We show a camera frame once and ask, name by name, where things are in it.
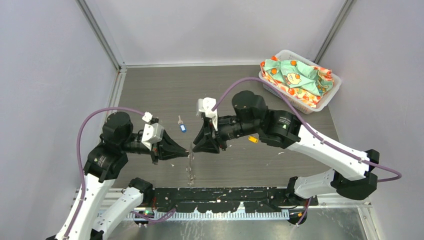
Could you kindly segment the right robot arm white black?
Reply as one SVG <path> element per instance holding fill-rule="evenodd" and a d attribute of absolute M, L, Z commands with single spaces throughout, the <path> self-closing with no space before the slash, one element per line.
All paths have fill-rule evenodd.
<path fill-rule="evenodd" d="M 234 115 L 219 116 L 214 108 L 216 102 L 210 97 L 197 101 L 197 114 L 203 124 L 193 141 L 193 152 L 218 154 L 227 148 L 229 140 L 257 134 L 259 141 L 268 146 L 302 153 L 329 167 L 320 174 L 290 178 L 285 198 L 291 205 L 331 193 L 364 200 L 377 189 L 373 169 L 379 161 L 378 151 L 357 151 L 320 136 L 294 114 L 269 109 L 262 96 L 249 90 L 233 96 Z"/>

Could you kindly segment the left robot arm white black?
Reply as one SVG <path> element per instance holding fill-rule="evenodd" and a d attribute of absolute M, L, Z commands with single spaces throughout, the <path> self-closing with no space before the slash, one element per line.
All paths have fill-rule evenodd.
<path fill-rule="evenodd" d="M 145 125 L 134 132 L 130 108 L 108 107 L 106 111 L 109 115 L 102 126 L 100 142 L 89 152 L 86 162 L 78 161 L 80 189 L 65 223 L 53 236 L 55 240 L 106 240 L 131 211 L 153 202 L 153 185 L 136 177 L 100 213 L 104 198 L 128 162 L 128 154 L 148 155 L 154 164 L 189 155 L 151 113 L 139 113 Z"/>

